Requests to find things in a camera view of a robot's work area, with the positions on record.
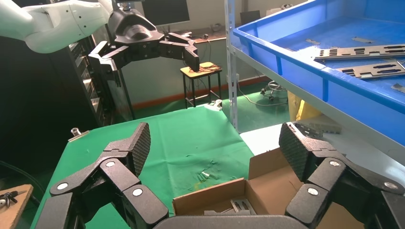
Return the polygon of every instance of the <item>stool leg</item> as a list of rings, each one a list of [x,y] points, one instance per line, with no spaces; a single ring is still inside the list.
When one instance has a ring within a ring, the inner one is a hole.
[[[208,75],[208,94],[209,94],[209,98],[210,98],[210,103],[212,102],[211,100],[211,75]]]
[[[183,87],[184,87],[184,101],[186,102],[186,109],[187,109],[188,105],[187,105],[186,75],[184,75],[184,74],[183,74]]]
[[[195,107],[195,89],[194,89],[194,79],[191,79],[191,88],[192,88],[192,104]]]
[[[222,94],[221,94],[221,75],[220,73],[218,75],[218,93],[219,93],[219,99],[222,99]]]

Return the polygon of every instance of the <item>wooden stool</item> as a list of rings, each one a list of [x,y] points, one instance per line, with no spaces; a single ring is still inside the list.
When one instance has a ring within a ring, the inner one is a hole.
[[[222,69],[218,65],[215,65],[215,64],[213,64],[211,62],[205,62],[205,63],[200,64],[200,71],[199,72],[194,72],[193,70],[191,70],[190,67],[181,68],[180,72],[183,74],[184,99],[185,99],[186,109],[188,108],[187,103],[190,103],[193,107],[195,107],[195,101],[197,99],[202,99],[202,98],[205,98],[207,96],[210,98],[210,102],[211,102],[211,94],[215,95],[219,99],[222,99],[222,96],[221,96],[221,75],[220,75],[220,72],[222,72]],[[213,92],[211,90],[211,75],[212,74],[217,74],[217,76],[218,76],[218,94],[219,95],[217,95],[215,92]],[[187,97],[186,76],[189,78],[189,80],[191,80],[192,99],[189,99]],[[205,76],[208,76],[208,94],[205,94],[205,95],[202,95],[202,96],[199,96],[199,97],[196,98],[195,97],[194,80],[205,77]]]

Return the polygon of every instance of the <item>orange baseboard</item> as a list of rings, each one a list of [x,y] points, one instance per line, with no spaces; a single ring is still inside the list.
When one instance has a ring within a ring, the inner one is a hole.
[[[253,79],[239,82],[239,85],[247,86],[247,85],[251,85],[251,84],[255,84],[255,83],[259,83],[259,82],[263,82],[263,81],[269,81],[269,80],[270,79],[267,77],[258,77],[258,78],[253,78]],[[219,88],[218,86],[215,86],[215,87],[212,87],[211,90],[214,92],[217,92],[218,88]],[[225,89],[228,89],[228,84],[221,85],[221,90],[225,90]],[[201,89],[201,90],[195,91],[195,96],[198,97],[198,96],[201,96],[201,95],[204,95],[207,93],[208,93],[208,89]],[[174,101],[180,100],[180,99],[184,99],[184,93],[175,94],[175,95],[171,95],[171,96],[160,98],[160,99],[154,99],[154,100],[150,100],[150,101],[146,101],[146,102],[133,104],[132,107],[134,109],[142,109],[142,108],[147,108],[147,107],[156,106],[156,105],[160,105],[160,104],[174,102]]]

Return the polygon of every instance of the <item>white robotic arm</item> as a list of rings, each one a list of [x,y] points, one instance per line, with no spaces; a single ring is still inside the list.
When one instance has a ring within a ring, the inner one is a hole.
[[[25,41],[39,53],[51,53],[94,33],[108,23],[111,0],[68,0],[20,8],[0,0],[0,36]]]

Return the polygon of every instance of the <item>textured fingertip pad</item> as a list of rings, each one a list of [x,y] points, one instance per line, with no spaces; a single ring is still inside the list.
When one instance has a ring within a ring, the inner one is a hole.
[[[139,177],[150,151],[150,130],[148,123],[140,123],[132,139],[129,152],[132,153],[135,175]]]
[[[298,179],[305,181],[305,167],[309,158],[309,150],[300,136],[304,137],[294,124],[283,123],[278,144]]]

